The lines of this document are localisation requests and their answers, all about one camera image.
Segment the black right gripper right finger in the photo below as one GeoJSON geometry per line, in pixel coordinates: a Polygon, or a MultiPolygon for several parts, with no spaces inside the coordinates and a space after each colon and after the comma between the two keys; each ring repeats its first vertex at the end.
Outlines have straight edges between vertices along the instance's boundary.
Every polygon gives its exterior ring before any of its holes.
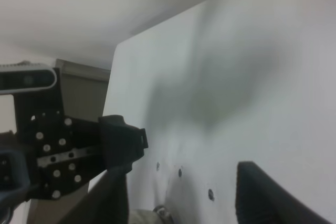
{"type": "Polygon", "coordinates": [[[329,223],[254,162],[237,165],[235,211],[238,223],[329,223]]]}

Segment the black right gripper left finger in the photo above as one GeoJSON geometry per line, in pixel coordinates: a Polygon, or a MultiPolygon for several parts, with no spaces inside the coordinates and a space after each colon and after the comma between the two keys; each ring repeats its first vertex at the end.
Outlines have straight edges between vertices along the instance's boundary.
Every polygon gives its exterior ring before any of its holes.
{"type": "Polygon", "coordinates": [[[128,223],[126,167],[108,170],[64,217],[64,223],[128,223]]]}

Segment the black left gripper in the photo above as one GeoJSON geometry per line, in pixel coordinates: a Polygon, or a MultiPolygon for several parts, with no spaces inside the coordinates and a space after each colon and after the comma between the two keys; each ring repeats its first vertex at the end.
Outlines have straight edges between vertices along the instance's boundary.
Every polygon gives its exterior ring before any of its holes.
{"type": "Polygon", "coordinates": [[[65,115],[59,70],[53,69],[57,83],[52,88],[14,94],[18,140],[33,150],[28,199],[56,200],[71,194],[105,166],[107,171],[129,173],[149,147],[146,130],[126,124],[121,115],[100,117],[99,128],[96,122],[65,115]]]}

